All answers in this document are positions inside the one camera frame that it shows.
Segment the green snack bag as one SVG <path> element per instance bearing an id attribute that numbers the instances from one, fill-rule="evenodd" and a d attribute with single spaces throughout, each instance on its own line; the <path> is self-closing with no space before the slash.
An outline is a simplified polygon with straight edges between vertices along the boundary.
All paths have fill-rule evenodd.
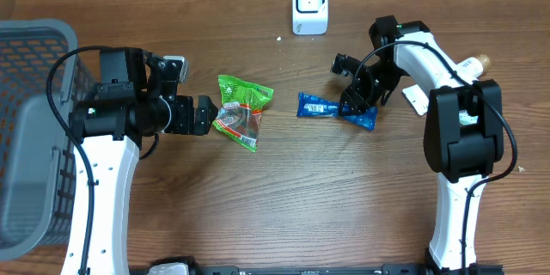
<path id="1" fill-rule="evenodd" d="M 218 77 L 222 107 L 213 125 L 246 149 L 258 147 L 261 116 L 272 100 L 273 89 L 237 77 Z"/>

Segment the white tube gold cap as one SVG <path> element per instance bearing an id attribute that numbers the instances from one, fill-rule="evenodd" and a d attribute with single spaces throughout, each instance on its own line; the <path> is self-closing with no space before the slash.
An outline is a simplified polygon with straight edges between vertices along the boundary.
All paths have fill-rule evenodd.
<path id="1" fill-rule="evenodd" d="M 489 57 L 485 54 L 480 54 L 460 62 L 457 65 L 457 72 L 478 78 L 487 73 L 491 65 Z M 429 99 L 418 84 L 403 89 L 402 94 L 418 116 L 424 116 L 427 113 Z"/>

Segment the light teal tissue pack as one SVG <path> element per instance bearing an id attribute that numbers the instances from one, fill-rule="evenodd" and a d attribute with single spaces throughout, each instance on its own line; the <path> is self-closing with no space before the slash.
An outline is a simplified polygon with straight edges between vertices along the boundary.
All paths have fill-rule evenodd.
<path id="1" fill-rule="evenodd" d="M 474 125 L 478 122 L 477 116 L 471 116 L 466 110 L 459 112 L 459 122 L 460 125 Z"/>

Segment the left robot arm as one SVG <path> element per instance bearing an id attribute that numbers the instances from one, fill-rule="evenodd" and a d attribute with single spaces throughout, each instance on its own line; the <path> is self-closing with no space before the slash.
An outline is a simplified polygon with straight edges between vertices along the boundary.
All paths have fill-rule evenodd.
<path id="1" fill-rule="evenodd" d="M 188 61 L 133 47 L 95 46 L 101 80 L 67 119 L 76 183 L 64 274 L 127 274 L 131 184 L 145 137 L 204 136 L 217 116 L 211 98 L 178 95 Z"/>

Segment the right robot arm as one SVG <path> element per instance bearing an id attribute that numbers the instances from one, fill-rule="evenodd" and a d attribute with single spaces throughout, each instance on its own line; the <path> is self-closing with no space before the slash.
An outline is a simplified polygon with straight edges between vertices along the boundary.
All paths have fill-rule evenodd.
<path id="1" fill-rule="evenodd" d="M 498 84 L 459 73 L 421 21 L 379 17 L 369 37 L 375 63 L 344 54 L 333 61 L 332 73 L 352 78 L 340 96 L 338 113 L 358 116 L 385 104 L 402 76 L 411 77 L 427 95 L 423 148 L 437 174 L 437 210 L 426 273 L 503 273 L 502 266 L 479 264 L 474 249 L 481 194 L 504 153 Z"/>

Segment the blue snack wrapper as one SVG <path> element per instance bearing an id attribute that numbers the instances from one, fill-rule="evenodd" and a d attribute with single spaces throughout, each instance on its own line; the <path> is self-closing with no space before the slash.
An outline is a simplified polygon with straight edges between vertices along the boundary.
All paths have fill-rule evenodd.
<path id="1" fill-rule="evenodd" d="M 342 118 L 354 125 L 363 127 L 368 131 L 373 131 L 376 126 L 378 114 L 377 107 L 370 107 L 366 112 L 359 115 L 351 114 L 349 106 L 343 107 L 344 116 L 339 115 L 339 103 L 327 101 L 321 97 L 306 93 L 298 94 L 297 117 L 329 117 Z"/>

